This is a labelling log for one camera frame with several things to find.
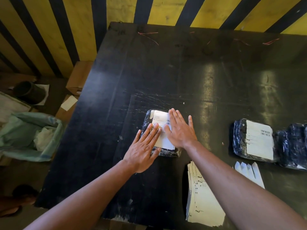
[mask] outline yellow and black striped wall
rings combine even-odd
[[[307,35],[307,0],[0,0],[0,70],[69,77],[111,21]]]

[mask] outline black plastic wrap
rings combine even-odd
[[[246,159],[251,159],[251,160],[256,160],[256,161],[265,161],[265,162],[270,162],[270,163],[275,163],[279,160],[279,156],[277,153],[277,149],[275,147],[276,145],[276,138],[273,134],[273,141],[274,141],[274,146],[273,146],[273,160],[250,155],[247,153],[247,143],[246,143],[246,131],[247,131],[247,124],[246,124],[247,119],[240,119],[235,121],[234,123],[234,129],[233,129],[233,151],[236,155],[246,158]]]
[[[307,169],[307,125],[291,124],[277,132],[279,165],[291,169]]]
[[[147,111],[145,119],[144,119],[144,123],[143,123],[143,126],[142,126],[142,135],[145,132],[145,130],[147,129],[148,125],[150,123],[152,123],[152,119],[150,118],[150,114],[151,114],[152,110],[159,110],[159,109],[151,109],[151,110]],[[162,148],[160,153],[159,153],[159,156],[167,156],[167,157],[180,157],[180,155],[181,155],[181,149],[179,149],[179,148],[175,148],[174,150]]]

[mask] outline cylindrical container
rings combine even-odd
[[[46,91],[29,81],[23,81],[13,88],[13,94],[28,104],[35,105],[44,100]]]

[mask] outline person's right hand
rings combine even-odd
[[[164,125],[164,131],[166,132],[169,141],[175,147],[184,148],[188,143],[197,141],[193,128],[192,116],[189,115],[189,125],[187,125],[181,113],[172,108],[169,110],[169,120],[172,130],[170,130],[169,126],[166,124]]]

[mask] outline hand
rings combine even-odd
[[[154,153],[150,155],[161,133],[161,128],[158,128],[159,124],[156,123],[152,131],[150,131],[152,126],[152,123],[148,125],[141,138],[141,130],[138,131],[132,145],[124,156],[123,160],[135,167],[135,173],[147,170],[161,151],[161,148],[156,148]]]
[[[169,120],[172,126],[170,130],[169,126],[164,125],[164,131],[167,138],[175,147],[185,147],[192,141],[197,141],[195,131],[193,128],[192,116],[189,115],[189,125],[186,124],[181,113],[174,108],[169,110]]]

